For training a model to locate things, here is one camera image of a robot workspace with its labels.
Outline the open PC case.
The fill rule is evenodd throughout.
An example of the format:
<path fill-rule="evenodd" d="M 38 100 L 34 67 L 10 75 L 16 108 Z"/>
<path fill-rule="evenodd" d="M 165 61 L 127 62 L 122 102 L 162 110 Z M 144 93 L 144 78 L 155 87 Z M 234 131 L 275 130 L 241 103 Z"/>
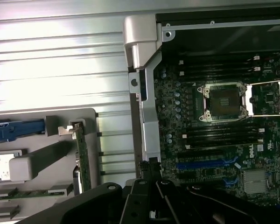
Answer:
<path fill-rule="evenodd" d="M 128 16 L 124 39 L 130 89 L 139 96 L 143 157 L 161 163 L 157 65 L 169 57 L 280 53 L 280 7 Z"/>

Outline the silver CPU chip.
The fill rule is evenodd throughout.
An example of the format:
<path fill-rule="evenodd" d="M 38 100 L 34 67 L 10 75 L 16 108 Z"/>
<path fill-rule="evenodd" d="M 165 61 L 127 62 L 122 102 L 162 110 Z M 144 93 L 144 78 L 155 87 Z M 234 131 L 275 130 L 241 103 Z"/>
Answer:
<path fill-rule="evenodd" d="M 17 156 L 19 153 L 4 153 L 0 154 L 0 182 L 9 182 L 10 179 L 10 169 L 9 161 Z"/>

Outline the grey parts rack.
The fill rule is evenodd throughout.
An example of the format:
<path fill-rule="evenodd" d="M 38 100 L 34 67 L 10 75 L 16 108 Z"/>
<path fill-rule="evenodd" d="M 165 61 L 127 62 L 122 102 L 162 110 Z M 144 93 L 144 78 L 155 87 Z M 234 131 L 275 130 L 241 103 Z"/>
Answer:
<path fill-rule="evenodd" d="M 73 186 L 77 145 L 71 135 L 59 136 L 60 126 L 66 127 L 74 121 L 82 121 L 88 149 L 91 188 L 99 185 L 95 111 L 76 109 L 0 115 L 0 122 L 36 119 L 45 121 L 43 133 L 0 143 L 0 154 L 20 154 L 9 161 L 11 181 L 0 182 L 0 190 L 17 188 L 19 191 L 64 191 L 66 195 L 0 200 L 0 222 L 21 221 L 77 196 Z"/>

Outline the hard disk in blue caddy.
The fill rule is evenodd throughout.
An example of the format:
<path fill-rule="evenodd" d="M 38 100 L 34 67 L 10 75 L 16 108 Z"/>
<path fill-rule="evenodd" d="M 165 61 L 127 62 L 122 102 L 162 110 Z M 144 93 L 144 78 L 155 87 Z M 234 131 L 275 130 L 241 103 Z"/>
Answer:
<path fill-rule="evenodd" d="M 40 134 L 44 131 L 43 119 L 0 122 L 0 143 L 11 142 L 22 136 Z"/>

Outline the CPU socket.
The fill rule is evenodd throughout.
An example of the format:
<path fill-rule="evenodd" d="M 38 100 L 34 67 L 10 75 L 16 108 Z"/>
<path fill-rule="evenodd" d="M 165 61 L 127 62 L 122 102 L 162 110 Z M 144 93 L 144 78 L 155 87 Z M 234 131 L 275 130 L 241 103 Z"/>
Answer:
<path fill-rule="evenodd" d="M 202 95 L 202 112 L 198 118 L 205 123 L 235 122 L 246 119 L 246 84 L 242 82 L 211 83 L 196 89 Z"/>

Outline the blue expansion slot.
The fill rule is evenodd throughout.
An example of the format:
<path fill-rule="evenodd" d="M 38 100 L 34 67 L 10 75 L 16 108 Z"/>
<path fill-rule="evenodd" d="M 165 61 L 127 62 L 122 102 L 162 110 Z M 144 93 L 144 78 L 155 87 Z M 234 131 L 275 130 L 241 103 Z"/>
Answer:
<path fill-rule="evenodd" d="M 222 161 L 185 162 L 185 163 L 177 163 L 176 168 L 179 170 L 188 170 L 188 169 L 201 169 L 201 168 L 229 167 L 231 165 L 233 165 L 233 163 L 224 163 Z"/>

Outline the black expansion slot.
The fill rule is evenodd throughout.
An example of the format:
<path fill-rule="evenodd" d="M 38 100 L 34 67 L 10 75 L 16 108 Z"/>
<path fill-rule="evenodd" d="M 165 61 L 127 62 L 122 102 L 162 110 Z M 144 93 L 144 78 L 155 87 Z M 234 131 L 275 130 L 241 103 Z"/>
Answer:
<path fill-rule="evenodd" d="M 182 187 L 201 185 L 201 186 L 214 187 L 217 189 L 223 189 L 235 185 L 237 183 L 238 183 L 238 178 L 229 181 L 227 179 L 217 179 L 217 180 L 208 180 L 208 181 L 181 182 L 180 185 Z"/>

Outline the green RAM stick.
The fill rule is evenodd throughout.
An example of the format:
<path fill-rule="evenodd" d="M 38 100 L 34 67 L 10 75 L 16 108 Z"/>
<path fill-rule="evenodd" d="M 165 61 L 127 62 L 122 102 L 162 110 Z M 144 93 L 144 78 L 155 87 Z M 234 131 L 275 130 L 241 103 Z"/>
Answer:
<path fill-rule="evenodd" d="M 14 189 L 2 189 L 0 190 L 0 200 L 14 200 L 34 197 L 48 197 L 48 196 L 65 196 L 64 191 L 49 191 L 49 190 L 31 190 L 31 191 L 19 191 Z"/>

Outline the silver chipset heatsink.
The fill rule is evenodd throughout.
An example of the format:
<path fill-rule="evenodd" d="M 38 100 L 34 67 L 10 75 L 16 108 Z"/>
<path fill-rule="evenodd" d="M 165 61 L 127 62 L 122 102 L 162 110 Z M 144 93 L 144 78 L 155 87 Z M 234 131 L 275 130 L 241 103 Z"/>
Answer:
<path fill-rule="evenodd" d="M 246 194 L 262 194 L 267 192 L 266 172 L 263 169 L 243 172 L 244 192 Z"/>

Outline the metal socket cover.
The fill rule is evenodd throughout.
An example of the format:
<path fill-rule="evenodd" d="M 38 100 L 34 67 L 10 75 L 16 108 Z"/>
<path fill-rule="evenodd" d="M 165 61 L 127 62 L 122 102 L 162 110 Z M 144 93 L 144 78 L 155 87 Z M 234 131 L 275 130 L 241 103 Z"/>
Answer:
<path fill-rule="evenodd" d="M 247 85 L 245 105 L 250 117 L 280 116 L 280 80 Z"/>

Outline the green motherboard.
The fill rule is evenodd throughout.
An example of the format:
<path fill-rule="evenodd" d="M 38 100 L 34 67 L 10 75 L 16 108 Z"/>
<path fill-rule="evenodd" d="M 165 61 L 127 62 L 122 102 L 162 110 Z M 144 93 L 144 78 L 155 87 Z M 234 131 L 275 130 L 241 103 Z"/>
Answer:
<path fill-rule="evenodd" d="M 280 116 L 205 123 L 197 87 L 280 80 L 280 53 L 163 58 L 154 69 L 154 98 L 162 174 L 181 182 L 217 179 L 238 183 L 224 190 L 260 206 L 280 206 Z M 179 170 L 177 163 L 222 161 L 229 167 Z M 246 194 L 243 172 L 263 169 L 267 192 Z"/>

